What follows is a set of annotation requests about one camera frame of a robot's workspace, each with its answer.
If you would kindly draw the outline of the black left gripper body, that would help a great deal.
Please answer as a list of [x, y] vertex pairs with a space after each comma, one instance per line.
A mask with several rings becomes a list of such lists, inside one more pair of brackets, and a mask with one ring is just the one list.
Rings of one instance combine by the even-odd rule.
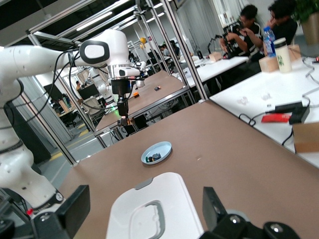
[[112, 80], [112, 93], [118, 96], [117, 107], [119, 115], [128, 115], [128, 99], [132, 93], [131, 83], [127, 79]]

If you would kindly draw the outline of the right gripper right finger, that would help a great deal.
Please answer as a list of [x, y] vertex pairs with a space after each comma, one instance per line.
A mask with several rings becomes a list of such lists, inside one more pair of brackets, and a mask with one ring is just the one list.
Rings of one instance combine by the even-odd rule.
[[203, 216], [208, 231], [203, 239], [298, 239], [290, 226], [280, 222], [266, 222], [262, 228], [253, 225], [238, 213], [227, 212], [212, 187], [203, 188]]

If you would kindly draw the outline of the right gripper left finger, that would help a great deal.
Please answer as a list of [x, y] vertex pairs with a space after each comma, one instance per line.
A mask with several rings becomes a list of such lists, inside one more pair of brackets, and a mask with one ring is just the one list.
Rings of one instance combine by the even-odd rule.
[[90, 212], [90, 189], [80, 185], [57, 210], [42, 211], [17, 227], [13, 220], [0, 221], [2, 239], [72, 239]]

